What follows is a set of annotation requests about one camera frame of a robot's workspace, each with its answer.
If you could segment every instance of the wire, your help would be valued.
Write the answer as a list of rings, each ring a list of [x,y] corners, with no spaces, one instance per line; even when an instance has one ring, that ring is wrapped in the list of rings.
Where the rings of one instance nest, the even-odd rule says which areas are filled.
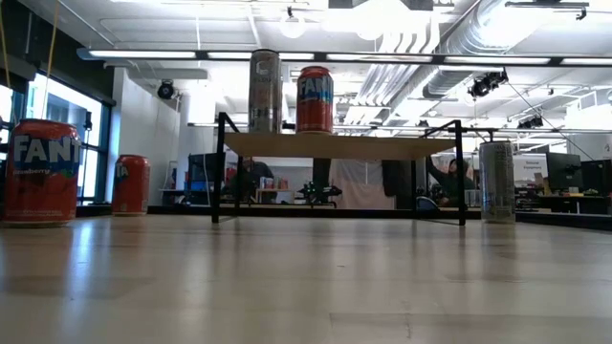
[[[513,90],[516,92],[516,94],[517,94],[517,95],[518,95],[518,96],[519,96],[521,99],[523,99],[523,101],[524,101],[524,102],[525,102],[527,105],[529,105],[529,107],[530,107],[530,108],[532,108],[532,110],[534,110],[534,112],[536,112],[536,113],[537,113],[536,108],[535,108],[535,107],[534,107],[534,106],[533,106],[533,105],[532,105],[532,104],[531,104],[529,101],[527,101],[527,99],[525,99],[525,97],[524,97],[523,95],[521,95],[521,94],[520,94],[520,92],[518,92],[518,91],[515,89],[515,87],[514,87],[514,86],[513,86],[513,85],[512,85],[510,82],[508,82],[508,86],[512,87],[512,89],[513,89]],[[544,116],[540,115],[540,118],[542,118],[542,120],[546,121],[546,122],[547,122],[547,123],[548,123],[548,124],[549,124],[551,127],[553,127],[553,129],[558,130],[558,128],[556,128],[556,127],[553,125],[553,123],[551,123],[551,122],[550,122],[548,119],[546,119]],[[593,160],[594,160],[594,159],[593,159],[593,157],[591,157],[591,156],[590,156],[588,153],[586,153],[586,152],[585,152],[585,151],[584,151],[582,148],[580,148],[580,147],[579,147],[577,144],[573,143],[573,142],[570,140],[570,138],[568,138],[568,137],[567,137],[567,135],[565,135],[565,134],[563,134],[563,133],[561,133],[561,132],[559,132],[559,131],[557,131],[557,133],[558,133],[558,134],[560,134],[560,135],[561,135],[561,136],[562,136],[564,139],[566,139],[568,142],[572,143],[572,144],[573,144],[573,145],[574,145],[576,148],[578,148],[578,150],[579,150],[580,152],[582,152],[582,154],[584,154],[584,155],[585,155],[585,156],[586,156],[588,159],[590,159],[591,161],[593,161]]]
[[[51,47],[49,48],[49,64],[47,65],[47,80],[45,81],[45,97],[43,100],[41,118],[45,117],[45,111],[47,110],[47,101],[49,100],[49,78],[51,77],[51,69],[54,65],[54,50],[55,50],[55,34],[57,33],[57,18],[59,17],[59,0],[55,1],[55,14],[54,14],[54,30],[51,35]]]
[[[7,54],[7,39],[4,35],[4,20],[2,0],[0,0],[0,37],[2,37],[2,55],[4,57],[4,72],[7,74],[7,86],[11,87],[11,72],[9,72],[9,55]]]

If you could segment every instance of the red can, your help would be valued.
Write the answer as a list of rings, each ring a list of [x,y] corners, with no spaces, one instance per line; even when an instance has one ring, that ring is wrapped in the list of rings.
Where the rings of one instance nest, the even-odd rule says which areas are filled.
[[[149,202],[151,166],[145,157],[121,155],[115,164],[113,214],[143,215]]]
[[[73,125],[22,119],[11,133],[4,221],[62,226],[73,220],[79,149]]]
[[[332,134],[334,79],[323,67],[306,67],[297,79],[297,133]]]

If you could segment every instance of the tall can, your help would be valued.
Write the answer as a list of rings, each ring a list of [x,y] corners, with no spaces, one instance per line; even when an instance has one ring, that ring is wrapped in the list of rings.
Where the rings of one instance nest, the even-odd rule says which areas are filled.
[[[249,132],[280,133],[282,81],[277,52],[260,49],[251,55],[249,83]]]
[[[297,79],[297,133],[332,134],[334,79],[323,67],[306,67]]]
[[[113,214],[144,215],[149,202],[151,166],[145,157],[121,155],[115,164]]]
[[[513,224],[513,146],[508,141],[480,145],[481,217],[487,223]]]
[[[5,223],[63,226],[77,213],[80,138],[75,126],[22,119],[11,133]]]

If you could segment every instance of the person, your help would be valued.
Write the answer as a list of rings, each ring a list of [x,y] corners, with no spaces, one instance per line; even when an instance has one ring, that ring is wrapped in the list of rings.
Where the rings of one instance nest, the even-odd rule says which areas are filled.
[[[255,190],[259,187],[259,181],[262,177],[274,178],[274,174],[268,165],[262,161],[254,161],[252,158],[245,157],[242,160],[242,182],[240,183],[240,193],[243,200],[255,195]],[[228,183],[227,192],[231,196],[235,195],[236,186],[238,185],[238,175],[233,176]],[[276,194],[266,192],[262,195],[262,203],[272,203],[276,198]]]
[[[448,163],[448,173],[440,171],[431,160],[431,157],[426,159],[427,171],[438,181],[442,190],[445,193],[445,197],[440,201],[441,206],[458,206],[459,200],[459,183],[457,173],[457,160],[453,159]],[[468,169],[470,164],[467,161],[463,161],[464,169],[464,186],[466,190],[473,190],[476,188],[474,181],[467,177]]]

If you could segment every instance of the silver can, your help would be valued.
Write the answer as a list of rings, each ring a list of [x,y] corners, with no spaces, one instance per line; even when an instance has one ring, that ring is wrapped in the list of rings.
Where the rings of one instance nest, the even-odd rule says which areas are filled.
[[[480,145],[481,216],[487,223],[513,224],[514,162],[513,146],[508,141]]]
[[[249,132],[280,133],[283,103],[278,53],[267,49],[252,52],[250,73]]]

